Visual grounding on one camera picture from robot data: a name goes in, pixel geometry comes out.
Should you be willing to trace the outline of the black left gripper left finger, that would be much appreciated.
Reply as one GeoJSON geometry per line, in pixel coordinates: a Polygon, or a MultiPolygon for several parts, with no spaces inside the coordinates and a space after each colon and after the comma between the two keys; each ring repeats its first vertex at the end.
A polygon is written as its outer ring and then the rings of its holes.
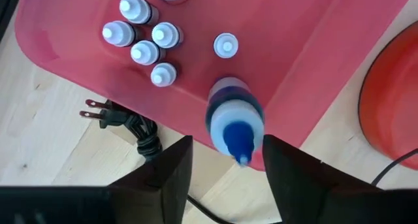
{"type": "Polygon", "coordinates": [[[181,223],[193,138],[104,186],[3,186],[2,223],[181,223]]]}

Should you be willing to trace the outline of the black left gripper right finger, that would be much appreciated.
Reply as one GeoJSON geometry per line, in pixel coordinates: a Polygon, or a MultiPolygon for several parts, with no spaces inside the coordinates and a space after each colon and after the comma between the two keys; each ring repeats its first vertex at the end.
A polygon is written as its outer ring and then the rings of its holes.
{"type": "Polygon", "coordinates": [[[417,222],[417,189],[380,189],[273,136],[263,139],[266,177],[283,223],[417,222]]]}

